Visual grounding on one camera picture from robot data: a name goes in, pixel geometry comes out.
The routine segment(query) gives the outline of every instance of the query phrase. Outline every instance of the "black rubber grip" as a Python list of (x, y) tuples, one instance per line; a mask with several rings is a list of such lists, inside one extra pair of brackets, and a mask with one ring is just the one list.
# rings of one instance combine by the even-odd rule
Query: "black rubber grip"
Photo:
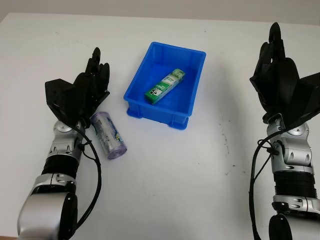
[(52, 155), (46, 159), (41, 174), (65, 174), (76, 179), (79, 162), (73, 156)]
[(275, 194), (317, 198), (314, 175), (308, 172), (278, 171), (273, 174)]

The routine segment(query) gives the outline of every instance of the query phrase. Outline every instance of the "blue tray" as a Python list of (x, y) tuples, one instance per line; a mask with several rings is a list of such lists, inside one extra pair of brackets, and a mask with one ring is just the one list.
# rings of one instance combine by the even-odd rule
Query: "blue tray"
[[(124, 94), (124, 100), (129, 104), (127, 114), (186, 129), (205, 58), (203, 51), (152, 42)], [(174, 69), (185, 72), (183, 81), (156, 104), (150, 104), (145, 99), (145, 92)]]

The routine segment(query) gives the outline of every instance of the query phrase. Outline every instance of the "white surface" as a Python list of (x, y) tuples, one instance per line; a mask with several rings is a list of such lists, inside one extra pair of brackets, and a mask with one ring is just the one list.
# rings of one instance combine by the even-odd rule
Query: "white surface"
[(320, 25), (319, 0), (0, 0), (8, 13), (211, 19)]
[[(250, 164), (266, 136), (264, 114), (249, 82), (270, 23), (212, 20), (10, 14), (0, 23), (0, 235), (16, 236), (20, 208), (41, 173), (55, 116), (45, 85), (73, 82), (96, 46), (110, 63), (108, 111), (128, 151), (102, 160), (97, 204), (73, 239), (253, 239), (248, 208)], [(320, 27), (281, 24), (286, 55), (301, 77), (317, 73)], [(152, 41), (206, 52), (188, 127), (176, 130), (126, 114), (123, 95)], [(320, 181), (319, 116), (309, 121), (316, 181)], [(257, 166), (264, 162), (261, 154)], [(96, 189), (96, 167), (77, 173), (79, 215)], [(260, 235), (268, 239), (274, 182), (271, 166), (256, 184)]]

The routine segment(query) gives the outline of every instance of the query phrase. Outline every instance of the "silver robot arm segment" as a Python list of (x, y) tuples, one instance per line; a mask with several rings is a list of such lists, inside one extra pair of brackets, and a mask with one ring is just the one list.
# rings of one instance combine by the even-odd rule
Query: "silver robot arm segment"
[(83, 137), (57, 121), (54, 140), (18, 218), (19, 240), (69, 239), (76, 230), (78, 210), (76, 173)]
[[(271, 135), (284, 129), (277, 118), (267, 128)], [(277, 215), (270, 219), (271, 240), (319, 240), (320, 200), (314, 188), (312, 152), (308, 144), (309, 127), (306, 123), (271, 139), (279, 152), (271, 157), (275, 181), (273, 208)]]

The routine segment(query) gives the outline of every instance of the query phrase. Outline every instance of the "white wall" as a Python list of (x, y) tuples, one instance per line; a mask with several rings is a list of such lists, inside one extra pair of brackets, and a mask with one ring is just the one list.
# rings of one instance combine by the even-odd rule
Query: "white wall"
[(0, 0), (8, 13), (213, 19), (320, 25), (320, 0)]

